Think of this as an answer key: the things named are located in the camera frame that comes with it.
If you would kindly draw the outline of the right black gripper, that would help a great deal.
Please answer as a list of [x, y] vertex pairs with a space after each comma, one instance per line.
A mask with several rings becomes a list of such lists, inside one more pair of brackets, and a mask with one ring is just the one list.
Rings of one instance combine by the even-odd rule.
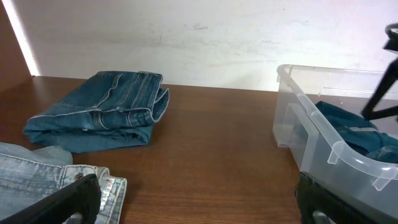
[[[384, 44], [383, 49], [395, 54], [398, 51], [398, 33], [397, 33], [398, 23], [389, 24], [385, 28], [385, 33], [388, 37], [387, 42]], [[365, 120], [374, 120], [381, 118], [388, 118], [391, 116], [397, 116], [397, 106], [393, 106], [387, 109], [374, 111], [374, 108], [382, 100], [382, 97], [389, 91], [389, 89], [397, 81], [397, 59], [392, 61], [376, 88], [376, 91], [369, 99], [365, 107], [363, 108], [361, 114]]]

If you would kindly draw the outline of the light blue jeans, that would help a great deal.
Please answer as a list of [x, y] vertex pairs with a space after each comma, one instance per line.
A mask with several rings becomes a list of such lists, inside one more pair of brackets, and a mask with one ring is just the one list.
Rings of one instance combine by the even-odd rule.
[[96, 223], [119, 223], [127, 180], [110, 175], [107, 167], [74, 164], [61, 147], [29, 150], [1, 143], [1, 219], [37, 203], [76, 180], [96, 174], [101, 205]]

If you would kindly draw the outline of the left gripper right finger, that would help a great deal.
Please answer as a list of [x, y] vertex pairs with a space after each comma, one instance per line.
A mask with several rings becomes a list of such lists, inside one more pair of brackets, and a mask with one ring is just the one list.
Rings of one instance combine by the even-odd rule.
[[323, 187], [306, 172], [301, 172], [299, 175], [295, 198], [300, 210], [301, 222], [304, 224], [372, 224], [376, 222]]

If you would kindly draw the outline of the dark blue garment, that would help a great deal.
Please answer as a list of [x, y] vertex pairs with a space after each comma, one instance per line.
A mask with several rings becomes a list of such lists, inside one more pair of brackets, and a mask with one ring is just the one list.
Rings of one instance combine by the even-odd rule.
[[356, 152], [379, 162], [397, 163], [397, 139], [372, 122], [324, 101], [315, 105], [343, 140]]

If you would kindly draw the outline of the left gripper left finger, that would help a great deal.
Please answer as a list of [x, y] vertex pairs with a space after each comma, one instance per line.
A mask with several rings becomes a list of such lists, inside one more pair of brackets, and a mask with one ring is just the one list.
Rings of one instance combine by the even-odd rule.
[[101, 205], [95, 174], [88, 174], [37, 203], [1, 220], [1, 224], [63, 223], [79, 213], [81, 222], [94, 224]]

